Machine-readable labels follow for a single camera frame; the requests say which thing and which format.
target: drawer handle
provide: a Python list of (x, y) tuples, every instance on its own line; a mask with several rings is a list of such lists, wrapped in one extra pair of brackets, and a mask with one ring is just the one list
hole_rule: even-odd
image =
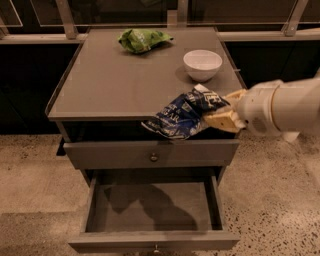
[(156, 153), (151, 153), (151, 155), (150, 155), (150, 160), (151, 160), (152, 162), (157, 162), (158, 159), (159, 159), (158, 154), (156, 154)]
[(155, 250), (153, 251), (154, 254), (161, 254), (160, 251), (158, 250), (158, 245), (156, 244)]

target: snack bag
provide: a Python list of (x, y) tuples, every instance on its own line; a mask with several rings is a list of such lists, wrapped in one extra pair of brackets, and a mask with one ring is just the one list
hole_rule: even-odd
[(135, 54), (150, 51), (167, 40), (173, 40), (173, 37), (167, 33), (149, 29), (127, 29), (118, 38), (124, 49)]
[(208, 127), (202, 120), (203, 112), (227, 105), (229, 103), (218, 94), (198, 84), (150, 120), (142, 122), (142, 126), (169, 139), (187, 139)]

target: white robotic arm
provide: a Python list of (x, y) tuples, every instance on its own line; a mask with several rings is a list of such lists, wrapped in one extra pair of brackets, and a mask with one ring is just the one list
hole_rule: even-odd
[(319, 77), (260, 83), (226, 99), (231, 100), (232, 109), (205, 115), (209, 125), (231, 132), (246, 127), (253, 135), (282, 135), (286, 140), (295, 139), (299, 132), (320, 132)]

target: speckled floor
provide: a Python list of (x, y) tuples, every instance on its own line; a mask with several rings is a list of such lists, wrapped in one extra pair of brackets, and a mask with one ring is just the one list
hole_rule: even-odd
[[(219, 186), (238, 244), (161, 255), (320, 255), (320, 138), (289, 144), (242, 132), (240, 140)], [(55, 155), (59, 141), (0, 136), (0, 256), (78, 255), (67, 241), (79, 232), (88, 187), (67, 157)]]

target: black wall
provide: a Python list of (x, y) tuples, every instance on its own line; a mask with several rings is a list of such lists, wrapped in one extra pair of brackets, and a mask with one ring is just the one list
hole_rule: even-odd
[(226, 46), (248, 88), (275, 79), (312, 78), (320, 67), (319, 41), (232, 42)]
[(77, 47), (0, 45), (0, 134), (58, 133), (44, 110)]

